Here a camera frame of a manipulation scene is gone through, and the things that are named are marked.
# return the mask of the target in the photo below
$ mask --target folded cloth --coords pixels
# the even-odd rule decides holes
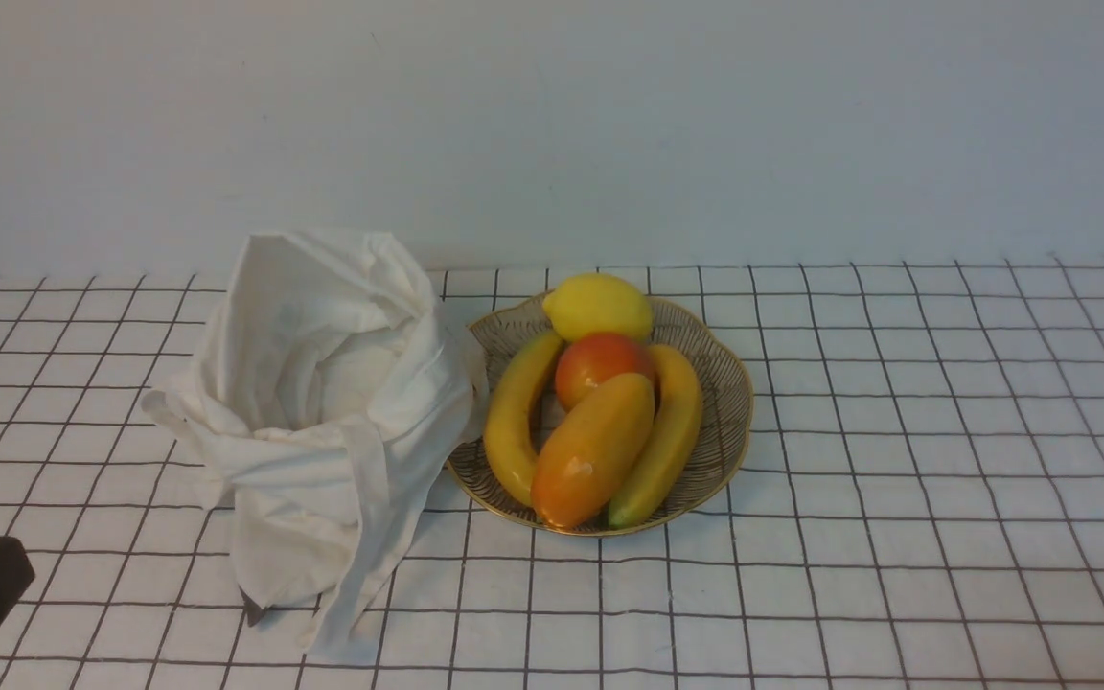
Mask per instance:
[[[185,371],[141,400],[234,506],[236,584],[267,608],[323,594],[298,646],[342,657],[488,403],[484,350],[391,235],[251,236]]]

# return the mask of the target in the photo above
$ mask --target white wall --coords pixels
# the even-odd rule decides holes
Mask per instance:
[[[0,0],[0,273],[312,224],[429,266],[1102,253],[1104,0]]]

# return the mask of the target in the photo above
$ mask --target tomato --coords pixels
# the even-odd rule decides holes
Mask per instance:
[[[570,344],[555,369],[555,396],[571,411],[618,373],[640,373],[656,383],[654,359],[640,342],[618,332],[594,332]]]

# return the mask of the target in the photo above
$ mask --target fruit bowl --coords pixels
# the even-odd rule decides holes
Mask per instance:
[[[548,316],[543,314],[543,297],[538,294],[530,300],[519,302],[509,309],[500,309],[471,323],[471,332],[486,352],[488,383],[496,388],[497,381],[510,359],[523,344],[541,332],[552,329]],[[675,301],[650,297],[654,309],[654,331],[650,342],[673,346],[692,362],[698,380],[701,381],[702,410],[701,433],[697,438],[691,457],[671,493],[661,506],[640,524],[613,529],[602,517],[587,520],[571,530],[554,529],[543,524],[531,508],[510,498],[502,485],[488,467],[484,442],[474,440],[458,446],[450,454],[447,466],[454,479],[463,486],[468,496],[487,510],[517,521],[517,523],[546,529],[550,532],[583,537],[608,537],[641,532],[676,519],[712,498],[726,486],[744,463],[749,448],[749,429],[752,425],[753,390],[747,368],[731,350],[714,338],[709,327],[692,311],[683,309]],[[549,417],[560,410],[555,396],[549,388],[544,394],[546,414],[535,415],[533,436],[539,442],[542,427]]]

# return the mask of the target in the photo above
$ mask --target plate rim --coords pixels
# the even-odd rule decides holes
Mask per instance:
[[[529,305],[529,302],[538,301],[541,298],[546,297],[548,294],[552,293],[553,289],[544,289],[544,291],[539,294],[533,294],[533,296],[527,297],[526,300],[519,301],[517,302],[517,305],[505,307],[505,309],[493,309],[491,311],[488,311],[487,315],[475,319],[474,322],[471,322],[468,326],[468,331],[471,332],[471,338],[476,338],[475,328],[479,326],[479,323],[485,322],[485,320],[496,318],[499,315],[507,314],[507,311],[523,309],[527,305]],[[468,497],[473,499],[473,501],[477,502],[479,506],[485,507],[488,512],[503,517],[503,519],[508,519],[509,521],[512,521],[512,523],[530,527],[533,529],[544,530],[544,532],[551,532],[553,534],[564,534],[566,537],[587,537],[587,538],[619,537],[625,534],[635,534],[638,532],[645,532],[645,530],[647,529],[652,529],[656,527],[661,527],[662,524],[667,524],[669,523],[669,521],[677,519],[679,516],[682,516],[692,510],[697,510],[698,507],[705,505],[708,501],[710,501],[711,498],[716,497],[720,490],[726,489],[728,486],[731,485],[731,480],[735,479],[735,475],[739,475],[740,469],[744,466],[744,457],[747,457],[749,448],[752,443],[752,421],[754,420],[755,416],[755,410],[757,410],[757,399],[755,399],[755,388],[752,384],[752,374],[749,372],[749,367],[744,367],[744,360],[741,360],[730,348],[728,348],[728,346],[723,343],[722,340],[719,340],[718,337],[714,336],[713,329],[709,327],[709,323],[705,323],[704,319],[701,319],[700,317],[694,315],[693,311],[688,310],[687,307],[682,307],[676,301],[666,300],[662,297],[654,296],[654,294],[646,294],[645,298],[647,298],[647,300],[650,301],[660,302],[660,305],[662,306],[671,307],[671,309],[678,310],[683,316],[687,316],[689,319],[692,319],[693,322],[697,322],[698,326],[700,326],[702,330],[705,331],[707,336],[710,337],[710,340],[713,340],[714,344],[719,346],[719,348],[722,349],[724,353],[726,353],[726,357],[731,358],[732,361],[735,362],[736,365],[739,365],[740,371],[744,372],[744,381],[745,383],[749,384],[749,403],[747,403],[749,429],[744,434],[744,444],[740,448],[741,458],[740,461],[735,463],[735,467],[731,468],[731,471],[728,473],[725,477],[723,477],[723,480],[719,481],[718,486],[715,486],[712,490],[710,490],[709,493],[702,495],[702,497],[698,499],[698,501],[693,501],[688,506],[679,508],[679,510],[675,512],[667,513],[666,516],[660,517],[660,519],[654,519],[654,520],[647,519],[640,524],[634,524],[631,527],[623,527],[615,529],[602,529],[598,532],[572,532],[569,529],[558,529],[548,524],[543,524],[540,521],[521,519],[518,516],[510,514],[503,510],[500,510],[500,508],[491,505],[490,502],[485,501],[485,499],[479,498],[479,495],[477,495],[474,490],[471,490],[471,488],[469,488],[466,485],[465,481],[463,481],[463,477],[460,477],[459,473],[457,473],[457,470],[455,470],[454,468],[454,463],[452,463],[447,458],[446,467],[448,467],[448,470],[450,470],[450,476],[454,477],[455,484],[459,485],[459,488],[461,488],[464,492],[466,492],[466,495],[468,495]],[[478,443],[481,443],[481,440],[477,439],[477,440],[471,440],[469,443],[477,443],[478,445]]]

